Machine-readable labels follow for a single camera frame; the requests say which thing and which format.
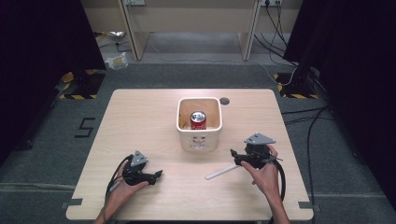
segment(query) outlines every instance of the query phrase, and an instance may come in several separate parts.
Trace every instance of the white stick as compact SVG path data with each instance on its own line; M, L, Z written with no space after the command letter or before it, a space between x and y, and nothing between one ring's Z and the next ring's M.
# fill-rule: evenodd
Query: white stick
M211 175L207 175L207 176L205 176L205 179L207 179L207 180L209 180L209 179L211 179L211 178L214 178L214 177L216 177L216 176L218 176L218 175L222 175L222 174L225 174L225 173L227 173L227 172L229 172L229 171L231 171L231 170L233 170L233 169L236 169L236 168L238 168L238 167L240 167L239 165L231 165L231 166L229 166L229 167L227 167L227 168L225 168L225 169L222 169L222 170L220 170L220 171L217 171L217 172L215 172L215 173L213 173L213 174L211 174Z

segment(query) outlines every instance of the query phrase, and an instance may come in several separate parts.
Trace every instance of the desk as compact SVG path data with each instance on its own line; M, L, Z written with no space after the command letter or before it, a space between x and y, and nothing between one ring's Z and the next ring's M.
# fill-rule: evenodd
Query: desk
M183 150L176 128L178 100L227 97L218 148L194 154ZM308 220L311 209L275 95L270 90L116 90L106 109L69 206L69 219L95 219L106 185L119 163L140 150L149 161L144 172L163 170L156 185L140 190L116 214L118 220L265 220L271 211L251 176L235 169L211 180L205 176L233 164L230 148L245 153L244 139L255 132L276 140L286 178L285 208L291 220Z

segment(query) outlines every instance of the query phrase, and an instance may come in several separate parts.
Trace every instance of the electrical socket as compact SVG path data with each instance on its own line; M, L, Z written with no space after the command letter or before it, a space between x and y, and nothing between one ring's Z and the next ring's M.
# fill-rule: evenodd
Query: electrical socket
M282 0L268 0L270 5L268 7L282 6ZM262 0L262 7L265 7L265 0Z

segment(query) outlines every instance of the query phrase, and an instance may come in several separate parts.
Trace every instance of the white container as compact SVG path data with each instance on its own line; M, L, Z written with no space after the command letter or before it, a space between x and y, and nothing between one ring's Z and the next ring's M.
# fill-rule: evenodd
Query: white container
M194 111L206 114L206 130L192 130L190 117ZM187 151L207 152L218 147L222 128L220 101L215 97L182 98L177 106L177 130L181 147Z

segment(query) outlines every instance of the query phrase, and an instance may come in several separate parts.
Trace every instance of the hand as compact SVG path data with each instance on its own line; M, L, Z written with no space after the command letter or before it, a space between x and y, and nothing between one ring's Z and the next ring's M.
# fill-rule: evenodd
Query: hand
M270 148L271 155L276 157L276 150L270 145L267 146ZM276 165L273 162L268 162L260 170L256 170L246 161L241 161L241 165L253 177L253 181L251 183L253 185L257 185L267 198L274 217L274 222L290 223L285 207L283 206L282 199L280 198L277 174L278 170Z
M267 146L270 149L271 155L276 157L276 150L271 145ZM242 161L241 165L253 177L252 184L257 185L265 196L268 197L279 194L278 170L275 164L272 162L266 163L260 170L256 170L246 161Z
M148 181L141 182L137 185L130 186L122 178L122 171L126 162L120 167L114 185L118 185L109 192L105 206L100 211L98 217L93 222L95 224L107 223L136 192L149 185Z

